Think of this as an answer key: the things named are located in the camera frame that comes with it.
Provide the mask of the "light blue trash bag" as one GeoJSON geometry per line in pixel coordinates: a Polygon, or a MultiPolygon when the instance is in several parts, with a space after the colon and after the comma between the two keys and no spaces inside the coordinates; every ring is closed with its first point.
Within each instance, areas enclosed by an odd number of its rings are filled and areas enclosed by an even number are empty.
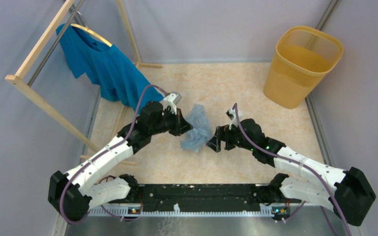
{"type": "Polygon", "coordinates": [[[180,146],[186,151],[199,152],[213,136],[205,107],[201,104],[194,104],[186,120],[192,125],[192,130],[186,132],[180,146]]]}

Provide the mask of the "yellow mesh trash bin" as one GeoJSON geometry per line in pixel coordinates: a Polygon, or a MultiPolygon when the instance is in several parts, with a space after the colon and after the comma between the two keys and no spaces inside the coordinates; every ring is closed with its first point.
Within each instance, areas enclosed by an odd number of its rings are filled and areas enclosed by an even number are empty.
{"type": "Polygon", "coordinates": [[[335,37],[308,26],[290,28],[277,42],[263,89],[276,104],[298,107],[344,53],[335,37]]]}

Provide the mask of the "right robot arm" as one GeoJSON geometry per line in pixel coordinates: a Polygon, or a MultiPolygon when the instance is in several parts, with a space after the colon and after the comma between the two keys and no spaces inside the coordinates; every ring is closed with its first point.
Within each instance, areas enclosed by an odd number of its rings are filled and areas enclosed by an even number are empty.
{"type": "Polygon", "coordinates": [[[286,198],[317,204],[333,211],[353,226],[361,226],[376,195],[365,174],[356,167],[344,170],[307,158],[283,142],[265,136],[252,118],[235,124],[218,126],[206,146],[215,152],[243,148],[252,152],[262,164],[293,173],[278,177],[269,189],[276,203],[286,198]]]}

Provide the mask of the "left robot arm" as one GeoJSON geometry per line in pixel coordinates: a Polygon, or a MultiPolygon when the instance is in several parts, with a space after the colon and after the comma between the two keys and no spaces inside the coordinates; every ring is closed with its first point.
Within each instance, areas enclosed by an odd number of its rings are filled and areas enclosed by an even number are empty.
{"type": "Polygon", "coordinates": [[[100,183],[97,181],[117,164],[132,157],[151,142],[154,135],[169,133],[181,136],[193,129],[184,119],[181,109],[150,101],[132,123],[100,151],[77,167],[50,177],[48,202],[68,224],[78,224],[90,209],[112,200],[133,203],[138,197],[135,179],[129,175],[100,183]]]}

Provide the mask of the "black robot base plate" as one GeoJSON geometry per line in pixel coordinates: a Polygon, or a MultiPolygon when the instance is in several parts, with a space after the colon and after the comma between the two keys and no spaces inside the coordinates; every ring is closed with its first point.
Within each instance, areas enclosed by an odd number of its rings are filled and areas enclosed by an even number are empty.
{"type": "Polygon", "coordinates": [[[260,211],[272,200],[266,186],[256,184],[145,184],[138,187],[146,212],[260,211]]]}

